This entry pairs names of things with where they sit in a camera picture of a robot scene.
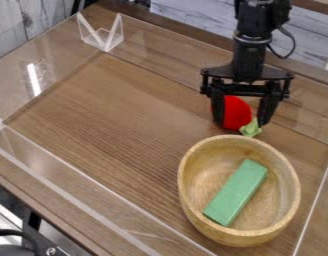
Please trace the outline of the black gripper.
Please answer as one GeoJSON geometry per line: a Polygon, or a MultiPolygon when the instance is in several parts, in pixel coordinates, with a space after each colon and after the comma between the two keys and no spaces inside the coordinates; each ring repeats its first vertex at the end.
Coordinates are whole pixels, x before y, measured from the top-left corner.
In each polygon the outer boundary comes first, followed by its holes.
{"type": "Polygon", "coordinates": [[[276,111],[280,100],[289,97],[293,79],[290,72],[273,67],[262,67],[260,73],[235,73],[230,64],[203,68],[199,93],[210,97],[213,122],[221,126],[223,121],[223,94],[231,96],[261,97],[257,109],[257,124],[264,126],[276,111]]]}

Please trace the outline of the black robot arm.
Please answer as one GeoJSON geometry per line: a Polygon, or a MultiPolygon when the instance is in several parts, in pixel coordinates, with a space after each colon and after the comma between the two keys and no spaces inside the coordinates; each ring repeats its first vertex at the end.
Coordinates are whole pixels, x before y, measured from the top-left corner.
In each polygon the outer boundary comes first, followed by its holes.
{"type": "Polygon", "coordinates": [[[286,59],[296,47],[293,35],[282,28],[289,21],[290,0],[234,0],[231,61],[199,71],[199,93],[210,99],[213,122],[225,121],[225,97],[258,97],[257,125],[269,123],[278,103],[289,98],[293,74],[264,66],[265,52],[270,50],[280,59],[286,59]],[[292,40],[292,49],[278,55],[270,46],[272,32],[278,30],[292,40]]]}

